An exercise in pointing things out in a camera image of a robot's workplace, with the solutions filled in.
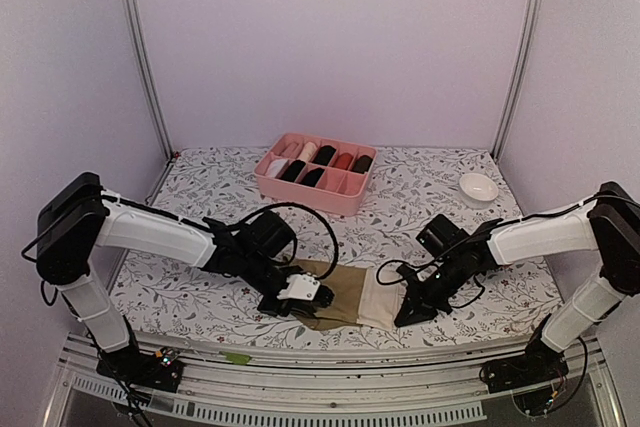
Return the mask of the khaki underwear cream waistband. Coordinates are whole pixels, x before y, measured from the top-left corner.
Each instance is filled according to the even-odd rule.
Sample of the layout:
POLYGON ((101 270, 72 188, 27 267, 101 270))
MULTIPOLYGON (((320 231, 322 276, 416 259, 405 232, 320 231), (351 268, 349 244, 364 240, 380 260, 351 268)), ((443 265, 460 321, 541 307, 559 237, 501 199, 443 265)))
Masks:
POLYGON ((338 264, 323 281, 334 293, 331 305, 316 311, 313 318, 294 314, 303 325, 314 331, 341 327, 370 327, 391 332, 400 311, 406 288, 401 284, 382 286, 373 267, 338 264))

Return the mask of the pink divided storage box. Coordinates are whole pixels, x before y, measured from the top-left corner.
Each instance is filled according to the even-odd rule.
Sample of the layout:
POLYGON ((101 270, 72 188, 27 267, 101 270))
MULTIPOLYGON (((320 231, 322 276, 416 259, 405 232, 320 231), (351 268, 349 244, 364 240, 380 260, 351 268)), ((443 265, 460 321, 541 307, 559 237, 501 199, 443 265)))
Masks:
POLYGON ((378 151, 352 142, 285 133, 254 168, 259 191, 328 213, 359 210, 378 151))

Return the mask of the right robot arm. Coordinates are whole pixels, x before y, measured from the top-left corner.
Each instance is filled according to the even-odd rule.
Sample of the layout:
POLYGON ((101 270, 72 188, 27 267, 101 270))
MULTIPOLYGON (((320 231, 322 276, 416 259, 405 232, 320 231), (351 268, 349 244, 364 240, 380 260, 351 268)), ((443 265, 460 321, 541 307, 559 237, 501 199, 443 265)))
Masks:
POLYGON ((494 219, 467 232, 448 217, 433 217, 417 236, 431 255, 426 265, 397 268, 406 293, 394 323, 431 321, 453 311, 450 299, 472 277, 571 252, 594 252, 594 270, 570 298, 536 328, 517 374, 537 383, 592 326, 639 293, 639 203, 619 184, 606 182, 569 206, 511 220, 494 219))

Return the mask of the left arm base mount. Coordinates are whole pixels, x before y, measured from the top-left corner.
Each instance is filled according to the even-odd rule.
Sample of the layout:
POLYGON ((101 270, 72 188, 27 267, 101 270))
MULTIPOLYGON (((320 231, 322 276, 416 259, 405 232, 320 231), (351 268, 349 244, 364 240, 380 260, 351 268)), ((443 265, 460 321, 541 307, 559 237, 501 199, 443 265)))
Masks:
POLYGON ((96 371, 127 386, 176 393, 185 367, 179 355, 180 352, 171 347, 144 353, 135 344, 111 353, 99 349, 96 371))

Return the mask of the black underwear white trim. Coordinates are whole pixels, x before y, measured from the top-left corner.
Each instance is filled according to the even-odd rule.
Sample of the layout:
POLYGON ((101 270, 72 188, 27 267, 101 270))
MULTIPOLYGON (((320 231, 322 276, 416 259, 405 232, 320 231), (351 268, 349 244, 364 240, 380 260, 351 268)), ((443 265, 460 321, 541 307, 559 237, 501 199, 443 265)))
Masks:
POLYGON ((302 178, 300 184, 308 187, 315 187, 323 176, 324 172, 325 170, 323 168, 314 168, 312 170, 309 170, 302 178))

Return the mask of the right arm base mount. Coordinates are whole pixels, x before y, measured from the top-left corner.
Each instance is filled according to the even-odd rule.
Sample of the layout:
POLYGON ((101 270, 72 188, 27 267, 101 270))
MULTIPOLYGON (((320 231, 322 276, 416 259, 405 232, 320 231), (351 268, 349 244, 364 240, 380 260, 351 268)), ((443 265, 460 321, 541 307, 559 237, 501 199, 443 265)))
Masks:
POLYGON ((516 407, 522 413, 537 417, 551 412, 568 373, 563 353, 552 350, 539 339, 532 339, 520 355, 485 362, 480 368, 479 379, 490 393, 558 380, 557 387, 547 385, 541 390, 515 397, 516 407))

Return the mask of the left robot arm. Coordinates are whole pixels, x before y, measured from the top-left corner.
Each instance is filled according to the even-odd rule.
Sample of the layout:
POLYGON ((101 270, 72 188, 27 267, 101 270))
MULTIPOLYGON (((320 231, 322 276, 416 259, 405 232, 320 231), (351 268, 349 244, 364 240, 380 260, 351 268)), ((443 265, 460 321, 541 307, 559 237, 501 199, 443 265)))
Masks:
POLYGON ((233 224, 193 221, 127 199, 104 188, 97 174, 84 172, 42 208, 35 238, 20 255, 62 295, 98 348, 110 354, 111 366, 126 380, 138 381, 149 362, 110 298, 115 284, 103 284, 94 273, 95 251, 117 249, 122 260, 141 253, 238 277, 260 294, 261 312, 311 317, 334 299, 324 282, 338 259, 331 258, 321 275, 280 259, 286 247, 298 246, 296 233, 277 213, 282 206, 263 206, 233 224))

